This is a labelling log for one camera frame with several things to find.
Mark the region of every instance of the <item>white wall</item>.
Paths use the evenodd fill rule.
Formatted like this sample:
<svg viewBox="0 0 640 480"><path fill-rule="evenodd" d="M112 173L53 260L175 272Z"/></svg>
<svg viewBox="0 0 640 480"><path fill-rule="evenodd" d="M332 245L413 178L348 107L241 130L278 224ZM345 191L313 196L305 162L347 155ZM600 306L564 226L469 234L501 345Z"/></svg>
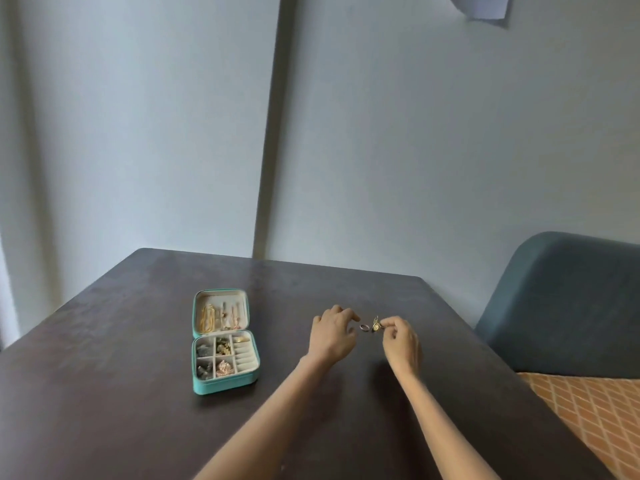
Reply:
<svg viewBox="0 0 640 480"><path fill-rule="evenodd" d="M279 0L20 0L62 298L145 246L251 256Z"/></svg>
<svg viewBox="0 0 640 480"><path fill-rule="evenodd" d="M52 312L8 5L0 0L0 342Z"/></svg>
<svg viewBox="0 0 640 480"><path fill-rule="evenodd" d="M423 277L469 322L527 237L640 242L640 0L305 0L268 257Z"/></svg>

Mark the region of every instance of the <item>chair seat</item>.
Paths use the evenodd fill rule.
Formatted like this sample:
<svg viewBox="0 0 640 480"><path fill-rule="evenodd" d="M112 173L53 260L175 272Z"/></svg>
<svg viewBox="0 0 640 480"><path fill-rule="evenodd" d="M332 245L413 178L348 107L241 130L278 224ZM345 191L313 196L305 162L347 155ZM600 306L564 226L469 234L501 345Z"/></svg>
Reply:
<svg viewBox="0 0 640 480"><path fill-rule="evenodd" d="M620 480L640 479L640 379L520 373Z"/></svg>

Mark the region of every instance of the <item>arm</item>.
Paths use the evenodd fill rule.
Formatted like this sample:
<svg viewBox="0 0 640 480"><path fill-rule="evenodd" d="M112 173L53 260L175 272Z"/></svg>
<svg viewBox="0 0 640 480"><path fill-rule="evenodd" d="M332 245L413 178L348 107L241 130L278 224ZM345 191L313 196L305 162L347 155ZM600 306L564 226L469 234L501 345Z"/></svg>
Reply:
<svg viewBox="0 0 640 480"><path fill-rule="evenodd" d="M380 325L385 327L383 346L389 365L413 407L443 480L500 480L420 382L422 352L411 325L400 317L386 318Z"/></svg>
<svg viewBox="0 0 640 480"><path fill-rule="evenodd" d="M314 318L308 354L194 480L268 480L275 476L311 393L326 371L356 345L355 332L347 332L351 320L360 318L338 305Z"/></svg>

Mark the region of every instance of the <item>forearm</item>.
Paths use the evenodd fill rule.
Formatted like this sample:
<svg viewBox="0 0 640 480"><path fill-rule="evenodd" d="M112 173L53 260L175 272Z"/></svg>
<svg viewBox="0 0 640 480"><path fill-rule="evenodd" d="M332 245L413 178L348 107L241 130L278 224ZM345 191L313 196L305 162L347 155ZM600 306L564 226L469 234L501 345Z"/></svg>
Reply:
<svg viewBox="0 0 640 480"><path fill-rule="evenodd" d="M499 480L416 375L398 380L413 407L443 480Z"/></svg>
<svg viewBox="0 0 640 480"><path fill-rule="evenodd" d="M325 364L303 357L266 403L194 480L268 480L278 471Z"/></svg>

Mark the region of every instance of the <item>wooden table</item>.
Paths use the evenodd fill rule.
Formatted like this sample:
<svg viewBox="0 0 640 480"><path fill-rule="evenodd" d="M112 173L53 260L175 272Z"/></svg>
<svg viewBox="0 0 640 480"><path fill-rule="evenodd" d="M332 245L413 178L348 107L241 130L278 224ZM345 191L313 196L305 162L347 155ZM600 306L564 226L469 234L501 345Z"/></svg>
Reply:
<svg viewBox="0 0 640 480"><path fill-rule="evenodd" d="M261 377L199 397L192 300L222 287L249 295ZM502 480L612 478L420 278L142 249L0 354L0 479L189 480L290 373L312 317L335 303L368 322L411 321L423 379ZM281 478L439 478L381 338L360 333L325 378Z"/></svg>

